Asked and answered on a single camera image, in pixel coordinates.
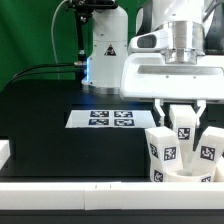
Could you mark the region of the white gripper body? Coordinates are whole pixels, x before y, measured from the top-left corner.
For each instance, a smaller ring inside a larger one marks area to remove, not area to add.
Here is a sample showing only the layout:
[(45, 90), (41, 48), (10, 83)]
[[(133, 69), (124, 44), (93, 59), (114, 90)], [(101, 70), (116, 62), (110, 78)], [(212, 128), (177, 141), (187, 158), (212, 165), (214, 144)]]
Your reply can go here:
[(135, 53), (124, 64), (120, 94), (135, 101), (224, 101), (224, 56), (197, 58), (196, 65), (166, 64), (159, 53)]

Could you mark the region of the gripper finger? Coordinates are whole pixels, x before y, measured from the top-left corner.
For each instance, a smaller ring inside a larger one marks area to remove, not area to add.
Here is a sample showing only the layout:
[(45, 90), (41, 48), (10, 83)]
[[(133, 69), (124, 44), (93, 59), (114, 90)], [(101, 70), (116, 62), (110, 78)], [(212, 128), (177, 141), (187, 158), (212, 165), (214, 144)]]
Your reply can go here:
[(164, 119), (165, 119), (165, 113), (162, 109), (162, 106), (163, 106), (163, 102), (161, 99), (154, 100), (154, 111), (157, 114), (157, 117), (158, 117), (157, 123), (159, 126), (164, 125)]
[(196, 100), (194, 104), (194, 110), (196, 113), (196, 127), (200, 127), (200, 118), (203, 112), (206, 109), (206, 101), (205, 100)]

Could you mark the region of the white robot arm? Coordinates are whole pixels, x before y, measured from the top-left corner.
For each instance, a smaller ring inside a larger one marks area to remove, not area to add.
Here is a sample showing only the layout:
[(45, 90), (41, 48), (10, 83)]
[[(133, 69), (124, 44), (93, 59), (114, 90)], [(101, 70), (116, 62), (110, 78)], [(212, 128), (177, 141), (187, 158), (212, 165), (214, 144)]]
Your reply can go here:
[(124, 100), (224, 103), (224, 0), (148, 0), (127, 38), (122, 8), (93, 13), (87, 90)]

